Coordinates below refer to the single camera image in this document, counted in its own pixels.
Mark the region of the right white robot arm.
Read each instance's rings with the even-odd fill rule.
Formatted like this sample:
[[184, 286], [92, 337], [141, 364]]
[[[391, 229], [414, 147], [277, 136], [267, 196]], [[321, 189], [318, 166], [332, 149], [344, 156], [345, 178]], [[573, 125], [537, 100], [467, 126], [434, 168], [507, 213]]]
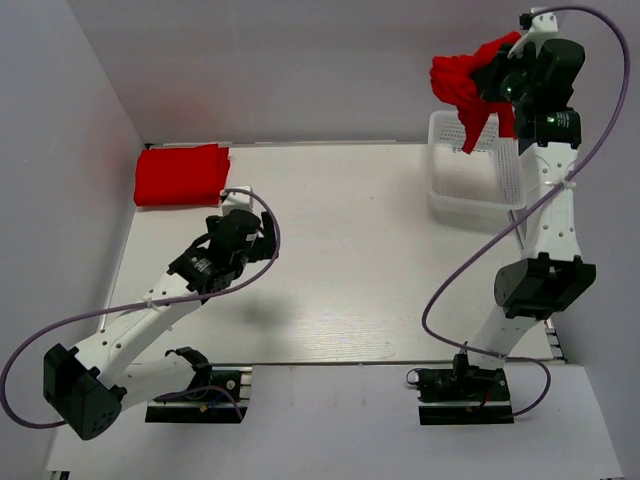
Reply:
[[581, 118], [568, 102], [584, 61], [583, 47], [571, 40], [506, 40], [471, 75], [482, 99], [504, 100], [514, 109], [527, 218], [521, 260], [497, 272], [496, 305], [470, 349], [454, 358], [450, 380], [463, 398], [499, 382], [521, 338], [595, 281], [595, 266], [581, 258], [573, 188], [565, 179], [581, 144]]

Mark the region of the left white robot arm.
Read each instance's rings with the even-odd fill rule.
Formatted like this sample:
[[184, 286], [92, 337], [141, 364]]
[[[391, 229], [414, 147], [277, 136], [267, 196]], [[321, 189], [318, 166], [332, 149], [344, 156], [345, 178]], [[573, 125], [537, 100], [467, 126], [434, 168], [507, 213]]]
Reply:
[[57, 344], [45, 354], [44, 398], [80, 439], [101, 435], [121, 412], [139, 403], [199, 399], [213, 390], [209, 360], [191, 347], [136, 361], [176, 322], [231, 292], [247, 264], [276, 257], [279, 226], [268, 211], [255, 215], [235, 209], [208, 217], [206, 225], [206, 233], [148, 291], [141, 309], [128, 308], [73, 347]]

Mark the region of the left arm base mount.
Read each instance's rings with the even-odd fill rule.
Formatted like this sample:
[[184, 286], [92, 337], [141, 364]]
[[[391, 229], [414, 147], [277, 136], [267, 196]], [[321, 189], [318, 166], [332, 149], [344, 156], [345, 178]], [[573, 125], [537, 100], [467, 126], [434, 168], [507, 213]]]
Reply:
[[252, 368], [214, 366], [200, 390], [163, 402], [149, 402], [145, 422], [150, 424], [240, 424], [251, 396]]

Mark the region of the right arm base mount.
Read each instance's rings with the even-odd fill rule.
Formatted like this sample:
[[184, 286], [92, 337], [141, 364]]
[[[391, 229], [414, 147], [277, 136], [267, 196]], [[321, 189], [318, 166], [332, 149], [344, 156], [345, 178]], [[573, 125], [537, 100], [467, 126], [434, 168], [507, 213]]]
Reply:
[[414, 368], [406, 375], [418, 392], [421, 426], [513, 424], [514, 415], [506, 375], [492, 378], [454, 376], [453, 368]]

